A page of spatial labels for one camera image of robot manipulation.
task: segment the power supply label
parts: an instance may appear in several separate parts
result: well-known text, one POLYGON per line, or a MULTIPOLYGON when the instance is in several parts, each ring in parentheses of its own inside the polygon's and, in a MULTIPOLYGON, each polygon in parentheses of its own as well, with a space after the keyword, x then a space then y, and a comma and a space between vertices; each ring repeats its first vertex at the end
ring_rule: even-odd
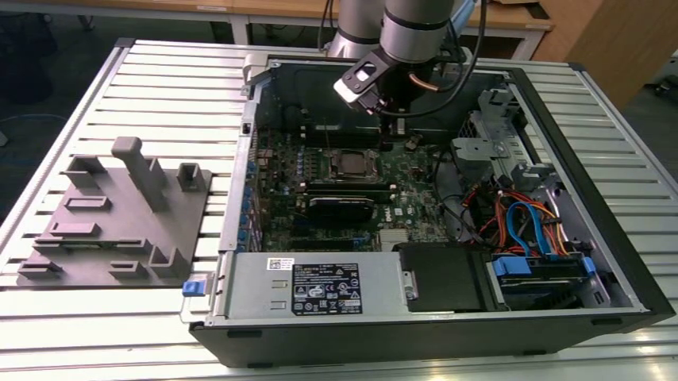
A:
POLYGON ((295 264, 291 307, 296 316, 362 314, 358 264, 295 264))

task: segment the green circuit board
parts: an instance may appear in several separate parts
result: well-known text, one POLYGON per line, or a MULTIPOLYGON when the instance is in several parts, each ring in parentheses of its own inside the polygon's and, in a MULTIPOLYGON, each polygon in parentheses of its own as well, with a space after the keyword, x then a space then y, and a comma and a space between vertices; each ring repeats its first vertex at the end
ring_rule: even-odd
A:
MULTIPOLYGON (((412 242, 448 240, 430 182, 435 159, 427 153, 427 147, 408 151, 404 142, 399 142, 388 152, 303 148, 303 141, 290 135, 263 135, 259 140, 259 194, 264 205, 263 249, 267 252, 298 251, 299 245, 308 241, 338 241, 336 250, 343 247, 340 243, 351 241, 355 251, 379 251, 378 233, 382 229, 407 230, 412 242), (398 188, 388 202, 375 204, 370 221, 327 228, 308 221, 303 206, 310 196, 296 190, 311 181, 336 181, 331 178, 331 164, 338 151, 350 152, 350 155, 358 152, 374 159, 376 174, 366 182, 391 183, 398 188)), ((331 250, 331 245, 318 249, 331 250)))

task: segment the blue latch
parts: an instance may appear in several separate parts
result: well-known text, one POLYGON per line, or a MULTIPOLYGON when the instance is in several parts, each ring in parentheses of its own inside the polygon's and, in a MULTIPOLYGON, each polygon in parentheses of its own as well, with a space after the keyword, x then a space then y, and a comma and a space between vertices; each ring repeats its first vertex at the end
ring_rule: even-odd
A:
POLYGON ((595 274, 595 263, 587 256, 583 257, 583 269, 589 275, 595 274))
POLYGON ((244 242, 247 240, 247 232, 244 230, 238 231, 238 241, 244 242))
POLYGON ((204 296, 206 286, 207 280, 187 280, 182 287, 183 296, 204 296))
POLYGON ((530 265, 525 256, 503 256, 491 263, 496 276, 530 275, 530 265))

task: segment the slotted aluminum surface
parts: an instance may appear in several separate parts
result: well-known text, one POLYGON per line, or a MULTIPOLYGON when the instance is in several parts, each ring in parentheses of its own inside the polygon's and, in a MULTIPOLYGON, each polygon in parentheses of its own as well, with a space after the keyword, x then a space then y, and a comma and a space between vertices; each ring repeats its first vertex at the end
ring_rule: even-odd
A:
MULTIPOLYGON (((143 152, 159 156, 163 167, 191 160, 216 174, 192 264, 196 273, 215 269, 244 105, 240 68, 248 52, 271 49, 141 40, 132 48, 116 48, 0 230, 0 237, 7 238, 0 255, 1 286, 15 284, 17 263, 31 253, 31 236, 43 232, 69 184, 59 175, 69 156, 109 156, 111 143, 120 135, 139 136, 145 141, 143 152)), ((274 52, 315 54, 299 49, 274 52)), ((678 308, 678 202, 670 176, 606 106, 586 75, 558 63, 483 61, 483 66, 492 65, 525 69, 678 308)), ((531 128, 529 135, 547 161, 531 128)), ((103 162, 120 165, 112 157, 103 162)), ((180 290, 0 292, 0 379, 606 377, 665 381, 678 374, 678 318, 631 334, 595 338, 549 356, 228 369, 187 331, 187 323, 207 313, 207 303, 206 298, 184 299, 180 290)))

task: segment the sticker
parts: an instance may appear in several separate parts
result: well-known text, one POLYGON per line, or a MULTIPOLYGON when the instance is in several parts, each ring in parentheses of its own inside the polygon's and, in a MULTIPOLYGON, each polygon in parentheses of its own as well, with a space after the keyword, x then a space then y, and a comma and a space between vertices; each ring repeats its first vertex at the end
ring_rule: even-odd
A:
POLYGON ((215 10, 218 12, 226 12, 226 6, 196 6, 198 10, 215 10))
POLYGON ((266 270, 291 270, 295 265, 294 258, 268 258, 266 270))
POLYGON ((296 316, 362 314, 358 264, 294 264, 291 305, 296 316))

